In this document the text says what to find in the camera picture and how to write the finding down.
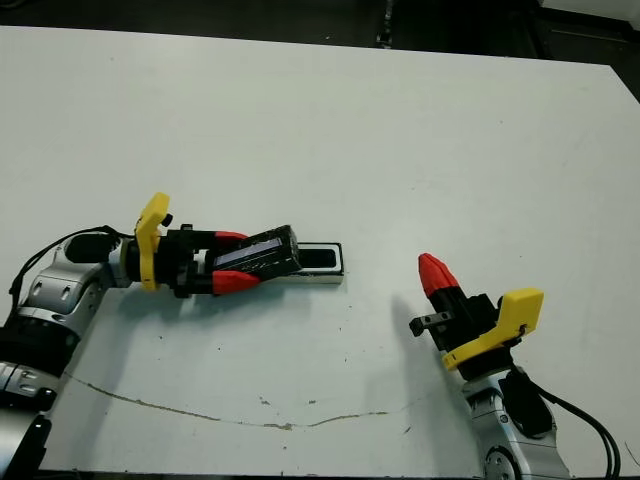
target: black object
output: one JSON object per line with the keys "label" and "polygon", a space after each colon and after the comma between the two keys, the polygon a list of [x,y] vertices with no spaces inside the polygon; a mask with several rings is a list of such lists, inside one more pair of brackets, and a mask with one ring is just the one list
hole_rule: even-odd
{"label": "black object", "polygon": [[68,328],[36,318],[12,315],[0,328],[2,360],[62,375],[80,338]]}
{"label": "black object", "polygon": [[58,394],[50,388],[41,388],[33,397],[0,391],[0,407],[15,407],[34,412],[48,412]]}
{"label": "black object", "polygon": [[5,480],[33,478],[47,451],[44,444],[50,431],[51,422],[42,415],[38,415],[29,426],[20,446],[16,450],[5,472]]}
{"label": "black object", "polygon": [[109,254],[117,247],[119,241],[113,235],[86,233],[73,237],[64,253],[73,263],[107,262]]}
{"label": "black object", "polygon": [[553,428],[549,408],[525,373],[514,368],[499,383],[504,407],[525,436],[535,437]]}
{"label": "black object", "polygon": [[290,225],[240,240],[232,251],[215,256],[208,252],[205,271],[235,270],[270,280],[300,270],[298,243]]}
{"label": "black object", "polygon": [[332,250],[308,248],[298,250],[301,268],[333,268],[338,259]]}

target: white table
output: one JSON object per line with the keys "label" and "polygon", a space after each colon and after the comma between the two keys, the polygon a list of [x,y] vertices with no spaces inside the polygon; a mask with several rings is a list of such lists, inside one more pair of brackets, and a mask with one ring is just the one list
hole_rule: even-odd
{"label": "white table", "polygon": [[[110,293],[43,467],[479,475],[460,381],[407,326],[430,251],[468,294],[546,292],[518,362],[640,471],[640,107],[609,67],[3,27],[0,138],[0,285],[69,231],[131,230],[157,190],[176,224],[290,223],[347,266],[340,287]],[[600,475],[599,439],[554,412],[572,473]]]}

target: black cable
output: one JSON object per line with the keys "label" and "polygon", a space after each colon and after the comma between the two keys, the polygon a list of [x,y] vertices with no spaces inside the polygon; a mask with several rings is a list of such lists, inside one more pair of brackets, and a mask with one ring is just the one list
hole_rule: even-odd
{"label": "black cable", "polygon": [[91,232],[102,232],[117,238],[131,238],[131,235],[120,233],[114,228],[110,227],[109,225],[103,225],[101,227],[85,228],[82,230],[78,230],[77,232],[73,232],[68,235],[65,235],[64,237],[59,238],[55,242],[50,243],[49,245],[44,247],[42,250],[37,252],[35,255],[31,256],[31,258],[29,258],[29,260],[27,260],[25,264],[22,266],[22,268],[20,269],[16,277],[13,279],[13,282],[11,282],[11,288],[9,289],[9,295],[11,295],[11,312],[9,314],[10,317],[14,315],[16,313],[16,310],[18,309],[18,302],[20,301],[20,291],[22,290],[22,282],[24,280],[24,276],[26,275],[26,273],[29,270],[31,270],[36,263],[42,260],[42,258],[47,254],[47,252],[49,252],[52,248],[57,247],[62,242],[64,242],[65,240],[71,237],[80,235],[82,233],[91,233]]}
{"label": "black cable", "polygon": [[551,403],[557,404],[558,406],[564,408],[567,412],[572,413],[581,420],[584,420],[589,425],[591,425],[596,430],[596,432],[598,432],[600,438],[602,439],[602,442],[604,443],[605,451],[607,452],[607,471],[605,478],[610,480],[617,480],[620,477],[620,450],[618,449],[618,445],[613,439],[613,436],[611,436],[611,433],[609,433],[604,425],[602,425],[598,420],[593,418],[584,410],[581,410],[580,408],[567,402],[566,400],[556,397],[552,393],[547,392],[533,382],[531,382],[531,384],[536,388],[542,398],[548,400]]}

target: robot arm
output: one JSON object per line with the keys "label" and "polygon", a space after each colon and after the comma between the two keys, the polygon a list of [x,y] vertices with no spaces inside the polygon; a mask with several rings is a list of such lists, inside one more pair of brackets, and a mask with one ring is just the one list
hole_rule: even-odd
{"label": "robot arm", "polygon": [[[110,227],[68,235],[34,255],[16,277],[11,313],[0,328],[0,478],[30,478],[40,465],[51,430],[43,414],[108,289],[164,284],[185,298],[233,293],[281,275],[323,283],[342,278],[339,244],[298,245],[289,226],[246,237],[182,225],[161,236],[157,227],[171,220],[167,205],[168,197],[156,194],[135,237]],[[52,264],[20,303],[22,277],[56,245]]]}
{"label": "robot arm", "polygon": [[416,337],[428,330],[444,352],[445,366],[457,369],[467,381],[462,393],[470,407],[485,478],[570,478],[543,398],[596,428],[607,449],[606,478],[617,478],[620,457],[609,432],[585,412],[540,389],[513,363],[511,348],[536,328],[542,292],[509,292],[495,308],[487,295],[467,297],[447,266],[429,254],[419,257],[419,272],[436,313],[415,318],[409,326]]}

